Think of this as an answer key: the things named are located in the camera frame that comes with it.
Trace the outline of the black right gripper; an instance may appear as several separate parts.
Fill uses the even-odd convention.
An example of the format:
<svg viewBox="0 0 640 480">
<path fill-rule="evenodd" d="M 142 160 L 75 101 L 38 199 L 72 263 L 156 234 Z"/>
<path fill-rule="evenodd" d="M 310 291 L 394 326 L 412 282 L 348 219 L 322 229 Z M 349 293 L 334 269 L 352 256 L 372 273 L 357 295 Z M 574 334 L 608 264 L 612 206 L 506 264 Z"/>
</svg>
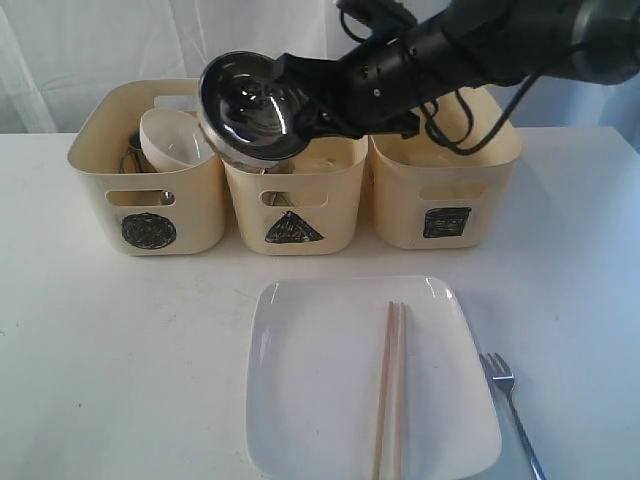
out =
<svg viewBox="0 0 640 480">
<path fill-rule="evenodd" d="M 284 53 L 274 61 L 272 81 L 297 108 L 287 116 L 288 150 L 319 138 L 414 135 L 412 109 L 480 85 L 478 19 L 358 22 L 370 34 L 338 60 Z"/>
</svg>

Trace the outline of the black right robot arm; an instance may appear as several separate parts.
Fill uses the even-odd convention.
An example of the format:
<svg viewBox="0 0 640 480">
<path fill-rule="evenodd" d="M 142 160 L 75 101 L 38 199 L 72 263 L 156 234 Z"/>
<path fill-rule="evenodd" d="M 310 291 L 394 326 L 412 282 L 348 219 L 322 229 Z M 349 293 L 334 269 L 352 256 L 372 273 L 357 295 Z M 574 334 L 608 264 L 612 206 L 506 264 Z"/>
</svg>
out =
<svg viewBox="0 0 640 480">
<path fill-rule="evenodd" d="M 424 132 L 467 156 L 436 122 L 438 101 L 465 88 L 543 76 L 618 85 L 639 72 L 635 1 L 452 1 L 419 21 L 397 1 L 341 1 L 342 18 L 370 30 L 337 60 L 280 56 L 272 79 L 294 101 L 285 155 L 315 138 Z"/>
</svg>

